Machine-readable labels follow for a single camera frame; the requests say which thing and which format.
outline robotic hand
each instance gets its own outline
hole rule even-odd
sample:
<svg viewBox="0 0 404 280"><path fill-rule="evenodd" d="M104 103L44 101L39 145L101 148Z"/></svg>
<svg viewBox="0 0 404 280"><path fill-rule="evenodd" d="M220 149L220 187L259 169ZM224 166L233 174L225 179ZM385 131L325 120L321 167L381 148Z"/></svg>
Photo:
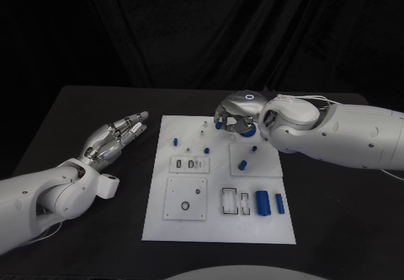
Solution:
<svg viewBox="0 0 404 280"><path fill-rule="evenodd" d="M78 159L57 168L0 181L0 255L90 208L95 196L113 198L120 180L100 174L147 126L149 113L104 125L90 136ZM48 210L38 215L38 204Z"/></svg>
<svg viewBox="0 0 404 280"><path fill-rule="evenodd" d="M305 99L329 105L316 108ZM234 125L228 125L228 117L237 119ZM221 102L214 122L218 129L238 133L250 132L256 123L282 152L302 152L347 167L404 170L403 119L397 111L344 105L323 96L279 95L269 101L244 90Z"/></svg>

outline black backdrop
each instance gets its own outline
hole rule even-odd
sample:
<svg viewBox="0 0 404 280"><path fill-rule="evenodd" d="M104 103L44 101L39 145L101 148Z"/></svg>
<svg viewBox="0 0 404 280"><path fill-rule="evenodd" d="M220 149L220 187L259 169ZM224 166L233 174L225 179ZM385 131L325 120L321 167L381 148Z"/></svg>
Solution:
<svg viewBox="0 0 404 280"><path fill-rule="evenodd" d="M0 177L65 85L267 85L404 110L403 15L401 0L3 0Z"/></svg>

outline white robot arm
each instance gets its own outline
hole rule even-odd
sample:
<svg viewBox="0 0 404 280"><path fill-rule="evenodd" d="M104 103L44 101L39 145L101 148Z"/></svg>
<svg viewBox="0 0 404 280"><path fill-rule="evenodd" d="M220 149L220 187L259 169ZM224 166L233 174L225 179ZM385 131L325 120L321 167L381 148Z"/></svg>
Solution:
<svg viewBox="0 0 404 280"><path fill-rule="evenodd" d="M303 99L322 96L279 95L273 100L250 90L233 93L215 113L217 128L247 133L257 124L277 150L302 152L338 165L404 170L404 114L338 102L323 108ZM237 119L227 124L228 117Z"/></svg>
<svg viewBox="0 0 404 280"><path fill-rule="evenodd" d="M95 196L113 198L120 180L100 174L124 146L146 130L147 112L104 125L90 136L78 159L57 168L0 181L0 255L90 208ZM48 210L38 215L38 204Z"/></svg>

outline dark table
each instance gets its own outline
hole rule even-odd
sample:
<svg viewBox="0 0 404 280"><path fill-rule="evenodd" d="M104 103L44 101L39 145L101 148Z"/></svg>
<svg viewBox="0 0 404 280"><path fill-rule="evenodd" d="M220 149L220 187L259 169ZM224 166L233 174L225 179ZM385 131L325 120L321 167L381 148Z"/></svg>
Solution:
<svg viewBox="0 0 404 280"><path fill-rule="evenodd" d="M381 171L349 169L302 154L280 154L297 245L142 241L162 115L212 116L231 92L62 89L15 175L77 157L93 131L124 116L147 110L149 128L103 171L120 178L116 197L97 198L55 236L0 256L0 275L159 279L205 267L254 264L331 279L404 279L404 183ZM263 94L270 99L277 93ZM325 96L367 104L357 94Z"/></svg>

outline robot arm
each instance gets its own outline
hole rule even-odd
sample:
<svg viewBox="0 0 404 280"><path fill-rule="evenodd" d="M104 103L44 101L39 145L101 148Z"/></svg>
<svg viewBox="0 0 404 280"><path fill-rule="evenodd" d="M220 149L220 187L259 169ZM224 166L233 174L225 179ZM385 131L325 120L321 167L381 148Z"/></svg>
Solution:
<svg viewBox="0 0 404 280"><path fill-rule="evenodd" d="M90 208L95 196L113 198L120 180L100 174L146 130L149 113L104 125L90 136L78 159L57 168L0 181L0 255ZM49 212L38 215L38 204Z"/></svg>
<svg viewBox="0 0 404 280"><path fill-rule="evenodd" d="M279 95L267 101L261 94L240 91L221 102L215 122L234 114L254 120L261 136L282 152L302 152L347 167L404 170L403 113L344 104L316 108L303 98L321 97ZM231 131L254 129L238 129L238 122Z"/></svg>

